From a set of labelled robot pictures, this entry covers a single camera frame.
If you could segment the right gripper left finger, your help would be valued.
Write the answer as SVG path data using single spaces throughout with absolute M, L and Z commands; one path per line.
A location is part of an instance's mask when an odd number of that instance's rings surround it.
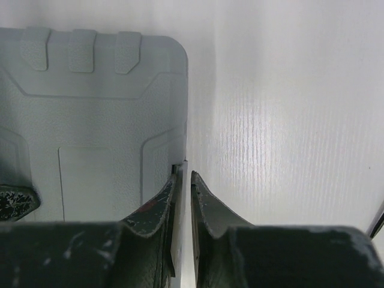
M 177 196 L 177 176 L 172 175 L 153 198 L 119 222 L 116 287 L 169 285 L 175 275 L 170 248 Z

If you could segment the grey plastic tool case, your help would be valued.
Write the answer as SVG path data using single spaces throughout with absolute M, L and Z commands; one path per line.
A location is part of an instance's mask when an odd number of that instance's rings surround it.
M 186 158 L 188 58 L 173 38 L 1 29 L 1 182 L 23 221 L 120 220 Z

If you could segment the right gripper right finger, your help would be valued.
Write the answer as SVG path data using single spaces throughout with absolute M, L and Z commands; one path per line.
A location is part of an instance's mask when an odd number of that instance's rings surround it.
M 215 196 L 197 171 L 191 173 L 191 220 L 197 287 L 229 287 L 232 255 L 227 232 L 252 224 Z

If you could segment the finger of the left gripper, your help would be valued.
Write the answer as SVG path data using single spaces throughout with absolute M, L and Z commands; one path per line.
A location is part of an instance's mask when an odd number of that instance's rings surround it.
M 18 221 L 41 205 L 31 187 L 1 184 L 1 221 Z

